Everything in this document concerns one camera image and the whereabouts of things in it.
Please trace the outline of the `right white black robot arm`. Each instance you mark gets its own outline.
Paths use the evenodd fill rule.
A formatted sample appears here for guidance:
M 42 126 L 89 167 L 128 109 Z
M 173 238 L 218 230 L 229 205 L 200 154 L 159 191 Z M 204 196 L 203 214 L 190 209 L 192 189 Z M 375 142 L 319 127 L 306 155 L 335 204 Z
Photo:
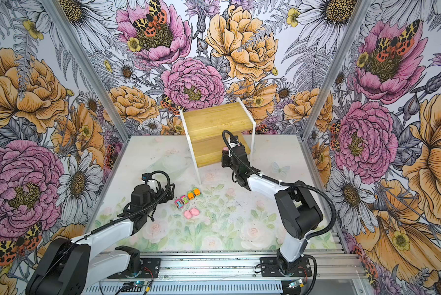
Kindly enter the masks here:
M 285 185 L 274 182 L 250 166 L 245 147 L 225 147 L 222 150 L 222 167 L 232 170 L 234 182 L 241 187 L 260 193 L 275 201 L 281 222 L 287 235 L 277 251 L 277 266 L 283 275 L 290 275 L 302 262 L 312 232 L 323 221 L 323 213 L 304 182 Z

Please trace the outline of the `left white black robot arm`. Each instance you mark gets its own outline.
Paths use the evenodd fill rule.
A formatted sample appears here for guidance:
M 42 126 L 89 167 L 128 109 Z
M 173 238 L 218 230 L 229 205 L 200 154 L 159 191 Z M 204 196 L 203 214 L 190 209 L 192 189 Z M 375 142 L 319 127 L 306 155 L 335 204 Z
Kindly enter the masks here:
M 157 190 L 149 184 L 133 189 L 132 201 L 116 220 L 72 239 L 50 242 L 26 286 L 28 295 L 80 295 L 111 275 L 127 272 L 138 275 L 142 269 L 140 252 L 132 247 L 106 249 L 135 235 L 146 224 L 158 204 L 173 200 L 175 185 Z

